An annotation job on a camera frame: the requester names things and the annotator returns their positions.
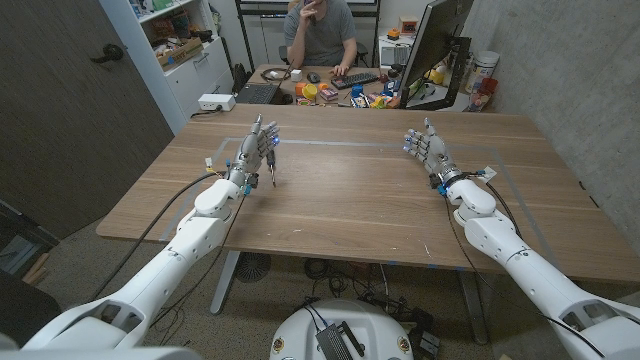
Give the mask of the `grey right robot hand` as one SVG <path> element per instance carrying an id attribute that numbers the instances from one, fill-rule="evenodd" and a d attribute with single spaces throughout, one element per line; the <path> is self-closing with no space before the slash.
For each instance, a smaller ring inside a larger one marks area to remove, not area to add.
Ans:
<path id="1" fill-rule="evenodd" d="M 424 119 L 424 125 L 424 131 L 408 130 L 404 135 L 403 150 L 424 165 L 432 189 L 441 187 L 446 190 L 456 181 L 465 179 L 466 174 L 455 165 L 446 144 L 429 118 Z"/>

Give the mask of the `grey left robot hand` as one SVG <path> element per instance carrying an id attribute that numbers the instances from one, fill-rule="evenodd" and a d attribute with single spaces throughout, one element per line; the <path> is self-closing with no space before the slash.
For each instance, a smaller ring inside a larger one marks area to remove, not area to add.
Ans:
<path id="1" fill-rule="evenodd" d="M 263 116 L 259 113 L 244 137 L 234 157 L 231 159 L 226 179 L 239 187 L 243 187 L 252 174 L 256 174 L 267 157 L 267 162 L 275 163 L 273 154 L 280 143 L 279 127 L 275 121 L 264 125 Z"/>

